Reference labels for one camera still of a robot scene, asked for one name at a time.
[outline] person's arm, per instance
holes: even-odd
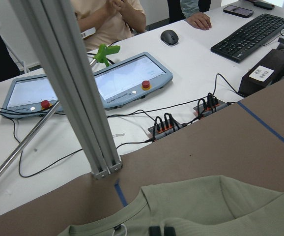
[[[120,12],[124,21],[137,32],[144,32],[146,27],[145,15],[134,9],[127,0],[111,0],[113,7]]]
[[[199,0],[180,0],[180,6],[186,21],[191,26],[200,30],[212,28],[210,18],[199,11]]]
[[[78,20],[81,32],[90,28],[98,30],[107,20],[117,13],[112,3],[108,0],[97,11],[90,14],[88,17]]]

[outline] blue tape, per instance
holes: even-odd
[[[123,192],[120,188],[120,185],[119,185],[119,179],[117,179],[116,183],[114,184],[114,188],[116,189],[116,192],[121,200],[121,203],[122,205],[125,207],[126,205],[128,205],[124,195],[123,195]]]
[[[278,139],[280,139],[284,143],[284,138],[278,132],[276,132],[273,128],[271,128],[267,123],[261,120],[255,113],[249,110],[248,107],[246,107],[241,102],[237,102],[237,104],[241,106],[246,112],[248,112],[253,118],[259,121],[260,124],[262,124],[265,128],[267,128],[272,134],[274,134]]]

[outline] red emergency stop button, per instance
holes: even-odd
[[[150,84],[150,81],[149,80],[144,80],[142,82],[142,89],[143,90],[148,90],[151,88],[151,84]]]
[[[47,109],[50,107],[50,102],[47,100],[44,100],[40,103],[40,105],[42,106],[43,109]]]

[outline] smartphone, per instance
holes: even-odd
[[[235,16],[240,16],[240,17],[243,17],[243,18],[248,18],[248,17],[252,16],[252,14],[254,13],[254,11],[251,11],[251,10],[248,10],[248,9],[245,9],[245,8],[241,8],[241,7],[238,7],[238,6],[233,6],[233,5],[225,7],[223,9],[223,12],[228,13],[228,14],[232,14],[232,15],[235,15]]]
[[[267,10],[272,10],[275,7],[273,4],[269,4],[262,1],[255,1],[254,6],[261,7]]]

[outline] white table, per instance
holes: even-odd
[[[242,76],[272,48],[277,47],[277,39],[275,43],[260,48],[240,64],[210,52],[211,46],[262,13],[284,17],[284,9],[275,7],[274,10],[267,11],[255,8],[244,0],[234,3],[234,5],[252,9],[254,15],[248,19],[239,18],[223,13],[222,7],[207,12],[213,25],[209,31],[194,29],[185,21],[180,21],[119,42],[120,52],[110,55],[110,59],[118,62],[147,51],[173,73],[173,80],[163,89],[149,94],[146,98],[131,102],[116,110],[106,111],[106,114],[128,114],[138,109],[148,111],[204,97],[208,92],[213,92],[217,73],[222,74],[238,90]],[[160,40],[160,34],[168,29],[174,30],[179,36],[179,43],[173,47],[167,46]],[[102,66],[96,65],[93,70],[99,68]],[[43,73],[42,69],[33,71],[30,75],[40,73]],[[3,104],[11,81],[0,83],[0,106]],[[241,99],[220,77],[215,95],[218,99],[226,102]],[[149,115],[163,117],[165,112],[169,112],[178,122],[189,122],[195,117],[193,107],[196,105],[196,102],[190,103],[152,112]],[[19,120],[17,136],[23,139],[39,119],[38,117],[29,117]],[[125,118],[110,118],[109,124],[113,135],[124,134],[114,138],[115,145],[118,146],[125,142],[141,142],[149,139],[150,134],[147,128],[153,125],[153,121],[146,115],[139,114]],[[12,132],[12,122],[0,117],[0,165],[17,146]],[[124,145],[118,149],[118,153],[129,153],[145,145],[147,144]],[[25,148],[22,173],[24,175],[35,173],[80,148],[67,118],[54,115]],[[79,152],[31,178],[19,177],[17,168],[18,161],[15,161],[0,178],[0,215],[91,170],[83,152]]]

